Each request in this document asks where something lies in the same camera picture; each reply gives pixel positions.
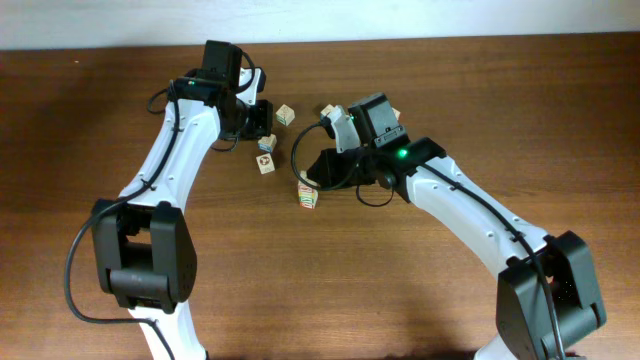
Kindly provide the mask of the wooden block red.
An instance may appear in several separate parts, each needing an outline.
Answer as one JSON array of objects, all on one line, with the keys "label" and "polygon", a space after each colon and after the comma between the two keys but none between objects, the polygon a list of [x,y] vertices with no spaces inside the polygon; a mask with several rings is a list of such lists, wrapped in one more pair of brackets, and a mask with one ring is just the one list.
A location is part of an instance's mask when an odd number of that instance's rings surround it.
[{"label": "wooden block red", "polygon": [[313,188],[317,188],[319,186],[319,184],[317,182],[315,182],[315,181],[313,181],[313,180],[308,178],[307,172],[305,170],[299,171],[299,175],[303,179],[303,181],[300,182],[301,184],[305,183],[306,184],[305,186],[310,186],[310,187],[313,187]]}]

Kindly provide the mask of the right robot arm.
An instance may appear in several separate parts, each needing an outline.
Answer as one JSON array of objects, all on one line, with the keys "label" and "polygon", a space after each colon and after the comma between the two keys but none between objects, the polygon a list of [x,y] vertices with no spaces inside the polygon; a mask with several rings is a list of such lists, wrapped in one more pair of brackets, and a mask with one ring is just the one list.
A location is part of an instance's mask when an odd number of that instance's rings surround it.
[{"label": "right robot arm", "polygon": [[302,176],[319,191],[379,184],[435,217],[497,282],[496,336],[477,359],[566,359],[603,327],[606,310],[586,242],[553,236],[500,204],[428,137],[411,140],[383,93],[327,106],[319,126],[334,140]]}]

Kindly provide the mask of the wooden block plain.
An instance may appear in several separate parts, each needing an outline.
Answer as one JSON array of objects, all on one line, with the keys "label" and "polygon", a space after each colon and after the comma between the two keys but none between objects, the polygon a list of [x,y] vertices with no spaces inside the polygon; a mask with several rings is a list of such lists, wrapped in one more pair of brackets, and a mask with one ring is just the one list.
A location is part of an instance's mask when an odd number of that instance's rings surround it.
[{"label": "wooden block plain", "polygon": [[300,198],[300,206],[307,209],[315,209],[317,201],[313,198]]}]

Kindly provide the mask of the wooden block yellow centre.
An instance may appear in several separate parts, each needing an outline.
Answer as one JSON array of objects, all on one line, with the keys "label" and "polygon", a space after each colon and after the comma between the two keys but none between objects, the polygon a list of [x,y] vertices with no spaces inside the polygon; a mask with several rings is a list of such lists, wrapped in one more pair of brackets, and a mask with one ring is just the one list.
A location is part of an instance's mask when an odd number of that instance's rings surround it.
[{"label": "wooden block yellow centre", "polygon": [[298,195],[300,193],[304,193],[304,192],[307,192],[307,193],[315,192],[315,193],[318,194],[318,191],[316,189],[310,188],[310,187],[305,186],[305,185],[299,186],[298,187]]}]

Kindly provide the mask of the wooden block green letter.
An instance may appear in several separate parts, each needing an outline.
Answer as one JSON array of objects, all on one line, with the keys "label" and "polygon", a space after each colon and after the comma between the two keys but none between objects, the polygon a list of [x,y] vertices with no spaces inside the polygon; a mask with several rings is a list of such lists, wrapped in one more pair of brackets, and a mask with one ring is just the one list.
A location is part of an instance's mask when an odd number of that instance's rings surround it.
[{"label": "wooden block green letter", "polygon": [[316,202],[318,199],[318,194],[315,192],[311,192],[311,193],[300,193],[299,194],[299,200],[301,202]]}]

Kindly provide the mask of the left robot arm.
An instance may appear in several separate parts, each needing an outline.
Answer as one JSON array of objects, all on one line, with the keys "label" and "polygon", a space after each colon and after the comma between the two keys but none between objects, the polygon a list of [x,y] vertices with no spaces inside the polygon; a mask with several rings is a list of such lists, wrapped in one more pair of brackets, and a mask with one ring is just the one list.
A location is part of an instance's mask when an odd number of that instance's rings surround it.
[{"label": "left robot arm", "polygon": [[200,165],[218,140],[267,137],[273,106],[264,71],[240,47],[209,40],[202,64],[169,83],[164,123],[143,165],[114,200],[98,200],[91,232],[97,277],[141,326],[156,359],[206,359],[188,299],[197,255],[184,213]]}]

